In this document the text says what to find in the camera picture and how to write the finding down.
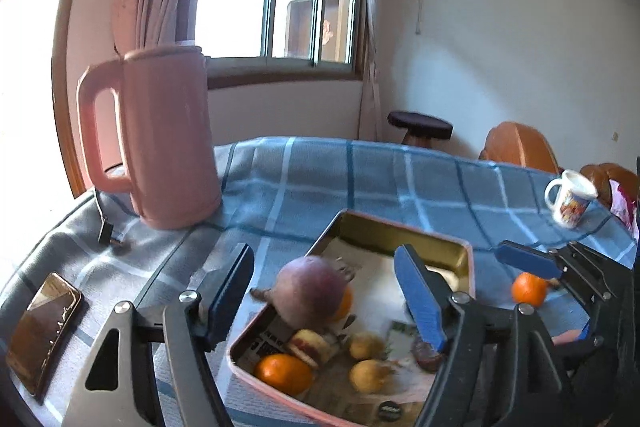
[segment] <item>mug handle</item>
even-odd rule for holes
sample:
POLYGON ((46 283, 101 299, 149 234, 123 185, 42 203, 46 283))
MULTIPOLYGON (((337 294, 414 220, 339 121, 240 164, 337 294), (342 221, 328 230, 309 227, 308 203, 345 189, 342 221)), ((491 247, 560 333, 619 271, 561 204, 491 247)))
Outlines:
POLYGON ((549 194, 551 193, 551 189, 554 188, 556 185, 562 185, 562 179, 561 178, 556 178, 555 180, 551 181, 545 188, 545 203, 546 203, 546 206, 549 207, 549 210, 553 210, 554 209, 554 205, 556 204, 555 201, 552 203, 551 199, 549 198, 549 194))
POLYGON ((89 66, 78 84, 78 123, 84 164, 95 188, 104 192, 130 193, 132 189, 131 179, 128 176, 105 174, 100 158, 95 120, 95 99, 98 94, 105 89, 110 89, 117 106, 123 79, 123 62, 115 58, 97 66, 89 66))

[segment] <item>pink cloth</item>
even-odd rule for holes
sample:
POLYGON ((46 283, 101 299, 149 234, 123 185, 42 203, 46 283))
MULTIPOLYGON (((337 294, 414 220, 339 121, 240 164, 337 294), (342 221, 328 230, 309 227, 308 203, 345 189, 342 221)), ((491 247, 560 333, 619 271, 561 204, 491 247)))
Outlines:
POLYGON ((617 181, 609 180, 611 186, 611 214, 616 216, 625 225, 626 229, 638 241, 638 222, 636 219, 636 202, 620 187, 617 181))

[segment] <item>plaid tablecloth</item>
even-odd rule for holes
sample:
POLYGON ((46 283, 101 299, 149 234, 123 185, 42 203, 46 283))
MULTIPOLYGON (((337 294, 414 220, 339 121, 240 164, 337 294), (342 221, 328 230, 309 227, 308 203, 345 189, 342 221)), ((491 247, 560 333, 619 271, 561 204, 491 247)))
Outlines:
MULTIPOLYGON (((503 239, 540 248, 577 239, 626 266, 635 259, 634 240, 598 203, 590 205, 577 229, 556 227, 543 203, 552 178, 545 172, 406 146, 307 138, 240 142, 217 147, 215 157, 223 204, 206 222, 187 230, 154 231, 133 213, 128 198, 103 194, 115 235, 124 241, 123 248, 105 248, 97 242, 100 219, 89 192, 13 274, 0 274, 0 351, 6 350, 21 313, 51 271, 79 288, 88 304, 42 405, 31 399, 2 357, 0 393, 28 425, 60 425, 76 376, 116 302, 165 303, 196 287, 240 242, 255 251, 251 284, 266 287, 346 207, 467 240, 474 248, 477 298, 509 308, 517 270, 498 263, 492 253, 503 239)), ((259 308, 251 299, 243 301, 231 338, 259 308)), ((550 296, 540 313, 552 334, 586 322, 586 314, 565 292, 550 296)), ((209 363, 236 425, 307 423, 236 380, 226 367, 224 350, 225 344, 219 345, 209 363)), ((163 346, 154 362, 166 424, 181 425, 163 346)))

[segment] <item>brown leather chair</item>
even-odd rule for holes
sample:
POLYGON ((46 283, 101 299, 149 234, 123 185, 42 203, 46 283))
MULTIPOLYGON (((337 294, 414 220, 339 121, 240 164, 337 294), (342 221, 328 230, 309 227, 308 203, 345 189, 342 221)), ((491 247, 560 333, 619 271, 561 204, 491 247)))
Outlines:
POLYGON ((502 122, 489 131, 480 159, 513 163, 552 174, 561 172, 556 155, 542 133, 518 122, 502 122))
MULTIPOLYGON (((502 122, 489 131, 480 159, 512 163, 552 174, 562 171, 542 133, 517 122, 502 122)), ((611 207, 609 180, 617 181, 632 198, 638 195, 638 176, 615 163, 585 165, 580 172, 593 182, 598 190, 598 199, 607 208, 611 207)))

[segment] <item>white mug handle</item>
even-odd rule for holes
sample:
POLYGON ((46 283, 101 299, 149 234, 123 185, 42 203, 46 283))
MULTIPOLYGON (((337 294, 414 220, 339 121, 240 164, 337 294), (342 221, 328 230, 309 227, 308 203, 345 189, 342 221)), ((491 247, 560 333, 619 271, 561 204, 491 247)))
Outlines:
POLYGON ((549 183, 545 188, 545 203, 546 203, 546 206, 549 207, 549 210, 553 210, 554 205, 556 204, 555 201, 552 203, 551 199, 549 198, 551 189, 554 188, 556 185, 562 185, 562 178, 556 178, 555 180, 551 181, 551 183, 549 183))

